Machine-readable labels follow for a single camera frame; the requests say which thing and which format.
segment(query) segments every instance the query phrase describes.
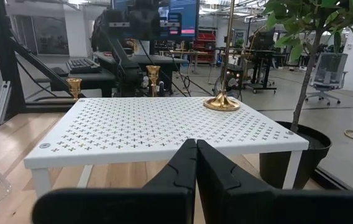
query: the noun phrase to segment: office chair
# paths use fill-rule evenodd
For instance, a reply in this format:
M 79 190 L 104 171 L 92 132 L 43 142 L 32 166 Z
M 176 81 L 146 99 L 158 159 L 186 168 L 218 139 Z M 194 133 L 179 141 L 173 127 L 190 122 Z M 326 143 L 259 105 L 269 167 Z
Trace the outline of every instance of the office chair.
M 316 70 L 311 74 L 309 84 L 318 92 L 307 93 L 305 101 L 309 98 L 319 97 L 319 100 L 327 100 L 327 106 L 330 106 L 330 99 L 337 100 L 337 104 L 341 101 L 335 96 L 331 96 L 325 92 L 339 90 L 344 87 L 345 74 L 344 67 L 348 55 L 335 53 L 321 53 L 319 56 Z

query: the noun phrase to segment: brass candle holder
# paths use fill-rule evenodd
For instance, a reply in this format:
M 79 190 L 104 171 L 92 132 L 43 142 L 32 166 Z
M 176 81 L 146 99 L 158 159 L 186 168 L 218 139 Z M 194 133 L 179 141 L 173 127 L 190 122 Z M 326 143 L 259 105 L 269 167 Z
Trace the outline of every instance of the brass candle holder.
M 227 26 L 227 39 L 225 47 L 225 56 L 223 58 L 224 67 L 222 69 L 222 90 L 219 91 L 215 98 L 204 101 L 204 106 L 218 111 L 235 111 L 240 108 L 240 104 L 234 100 L 230 100 L 226 94 L 226 81 L 227 81 L 227 65 L 229 63 L 229 47 L 231 45 L 231 34 L 233 25 L 233 13 L 234 13 L 234 0 L 231 1 L 231 13 L 229 14 L 229 24 Z
M 158 80 L 158 72 L 160 71 L 160 66 L 156 65 L 147 65 L 147 73 L 150 81 L 152 82 L 152 97 L 157 96 L 157 80 Z
M 69 83 L 70 93 L 73 95 L 73 100 L 75 103 L 78 101 L 78 96 L 81 93 L 81 81 L 80 78 L 68 78 L 66 79 L 67 83 Z

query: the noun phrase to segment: white table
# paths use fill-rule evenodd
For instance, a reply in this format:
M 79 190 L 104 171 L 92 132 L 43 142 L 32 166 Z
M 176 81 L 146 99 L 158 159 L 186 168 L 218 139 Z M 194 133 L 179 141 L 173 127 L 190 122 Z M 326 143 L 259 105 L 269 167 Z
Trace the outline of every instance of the white table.
M 37 196 L 51 190 L 48 168 L 170 159 L 188 138 L 225 155 L 292 151 L 283 188 L 292 188 L 308 141 L 240 103 L 237 111 L 207 109 L 207 97 L 83 98 L 24 159 Z

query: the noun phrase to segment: gold lamp base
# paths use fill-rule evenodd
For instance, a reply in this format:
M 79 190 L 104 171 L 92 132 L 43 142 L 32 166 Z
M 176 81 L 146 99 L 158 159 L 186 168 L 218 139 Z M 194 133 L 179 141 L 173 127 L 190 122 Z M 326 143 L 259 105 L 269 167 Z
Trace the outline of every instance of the gold lamp base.
M 221 90 L 215 98 L 204 101 L 204 106 L 218 111 L 235 111 L 240 108 L 238 102 L 229 99 L 225 90 Z

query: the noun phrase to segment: wooden table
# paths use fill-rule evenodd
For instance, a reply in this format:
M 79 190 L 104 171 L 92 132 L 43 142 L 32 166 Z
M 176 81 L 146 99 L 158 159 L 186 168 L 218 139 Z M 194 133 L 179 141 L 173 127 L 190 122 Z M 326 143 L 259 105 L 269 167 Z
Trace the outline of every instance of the wooden table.
M 32 208 L 37 196 L 31 171 L 24 168 L 23 158 L 63 115 L 63 113 L 19 114 L 0 126 L 0 173 L 12 186 L 11 193 L 0 201 L 0 224 L 31 224 Z M 260 179 L 258 154 L 235 155 L 228 158 Z M 95 165 L 87 187 L 140 188 L 158 174 L 167 162 Z M 75 187 L 83 169 L 84 166 L 50 169 L 52 189 Z M 305 189 L 318 190 L 320 187 L 309 180 Z M 195 224 L 205 224 L 199 195 L 196 191 Z

